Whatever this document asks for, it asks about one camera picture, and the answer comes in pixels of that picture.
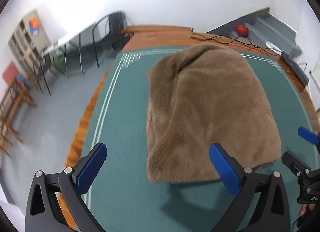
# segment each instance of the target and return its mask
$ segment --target gray floor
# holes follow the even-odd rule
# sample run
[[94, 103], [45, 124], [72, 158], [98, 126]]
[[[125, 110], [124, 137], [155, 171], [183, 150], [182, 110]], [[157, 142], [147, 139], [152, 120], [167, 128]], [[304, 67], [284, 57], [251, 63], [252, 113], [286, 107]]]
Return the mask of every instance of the gray floor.
[[79, 60], [69, 61], [69, 79], [48, 74], [52, 97], [42, 85], [43, 94], [31, 91], [38, 108], [21, 105], [13, 126], [24, 143], [10, 138], [14, 146], [8, 148], [11, 158], [3, 156], [1, 175], [23, 213], [34, 173], [38, 170], [47, 174], [62, 171], [83, 112], [116, 54], [115, 51], [104, 51], [99, 59], [100, 68], [97, 68], [93, 54], [84, 54], [84, 77]]

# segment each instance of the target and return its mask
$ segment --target brown towel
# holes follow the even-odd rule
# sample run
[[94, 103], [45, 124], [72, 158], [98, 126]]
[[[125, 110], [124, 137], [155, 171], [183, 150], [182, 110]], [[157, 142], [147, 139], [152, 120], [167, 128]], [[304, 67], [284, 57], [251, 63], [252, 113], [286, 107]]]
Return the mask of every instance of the brown towel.
[[148, 71], [148, 178], [219, 178], [209, 147], [219, 142], [242, 166], [280, 158], [276, 122], [263, 87], [236, 51], [204, 44], [159, 60]]

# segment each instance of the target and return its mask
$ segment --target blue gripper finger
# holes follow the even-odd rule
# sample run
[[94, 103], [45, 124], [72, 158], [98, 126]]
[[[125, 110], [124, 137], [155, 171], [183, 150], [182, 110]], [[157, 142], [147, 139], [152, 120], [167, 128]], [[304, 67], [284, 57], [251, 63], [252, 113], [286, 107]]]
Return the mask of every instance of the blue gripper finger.
[[308, 141], [311, 144], [317, 145], [319, 143], [319, 138], [316, 134], [310, 132], [304, 127], [300, 126], [298, 129], [298, 135]]
[[107, 152], [107, 147], [104, 144], [97, 143], [88, 155], [82, 157], [75, 165], [72, 180], [76, 184], [78, 195], [86, 194], [89, 191], [107, 158]]
[[240, 179], [215, 144], [211, 145], [209, 149], [209, 157], [227, 191], [234, 196], [238, 196], [241, 189]]

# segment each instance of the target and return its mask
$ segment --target red ball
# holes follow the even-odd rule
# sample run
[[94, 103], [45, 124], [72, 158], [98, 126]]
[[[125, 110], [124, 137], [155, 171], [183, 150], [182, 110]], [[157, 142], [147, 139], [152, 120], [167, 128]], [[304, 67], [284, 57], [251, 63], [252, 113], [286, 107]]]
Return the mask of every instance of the red ball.
[[249, 30], [246, 26], [241, 24], [237, 26], [237, 33], [239, 36], [247, 37], [249, 34]]

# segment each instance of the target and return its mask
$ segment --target green tablecloth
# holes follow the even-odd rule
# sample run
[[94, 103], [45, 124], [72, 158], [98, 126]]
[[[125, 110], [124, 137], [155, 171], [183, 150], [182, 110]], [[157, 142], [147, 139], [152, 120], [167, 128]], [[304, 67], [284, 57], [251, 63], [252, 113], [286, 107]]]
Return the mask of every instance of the green tablecloth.
[[[147, 70], [167, 54], [185, 47], [158, 47], [119, 53], [97, 101], [83, 154], [96, 142], [108, 147], [108, 157], [83, 199], [106, 231], [210, 231], [233, 200], [221, 182], [152, 184], [146, 171]], [[298, 137], [297, 129], [312, 129], [307, 112], [286, 74], [269, 57], [243, 55], [255, 71], [271, 104], [282, 152], [291, 151], [313, 170], [315, 147]], [[260, 170], [280, 171], [285, 182], [291, 221], [298, 215], [297, 178], [281, 161]], [[255, 197], [242, 227], [254, 210]]]

